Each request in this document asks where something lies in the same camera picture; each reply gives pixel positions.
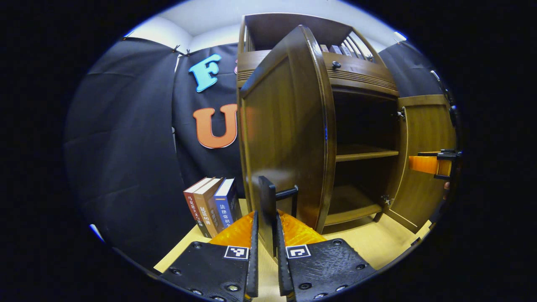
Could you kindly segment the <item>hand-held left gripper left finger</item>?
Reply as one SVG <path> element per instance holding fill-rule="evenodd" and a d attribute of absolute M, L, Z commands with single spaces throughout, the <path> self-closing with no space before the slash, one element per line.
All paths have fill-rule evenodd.
<path fill-rule="evenodd" d="M 258 296 L 258 213 L 246 228 L 249 247 L 191 242 L 161 275 L 167 283 L 204 299 L 251 302 Z"/>

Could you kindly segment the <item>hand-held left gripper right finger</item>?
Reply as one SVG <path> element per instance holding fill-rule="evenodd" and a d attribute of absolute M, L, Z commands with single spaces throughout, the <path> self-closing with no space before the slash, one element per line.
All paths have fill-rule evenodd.
<path fill-rule="evenodd" d="M 286 213 L 276 215 L 275 244 L 280 296 L 288 302 L 316 302 L 370 279 L 377 271 L 344 239 L 287 245 Z"/>

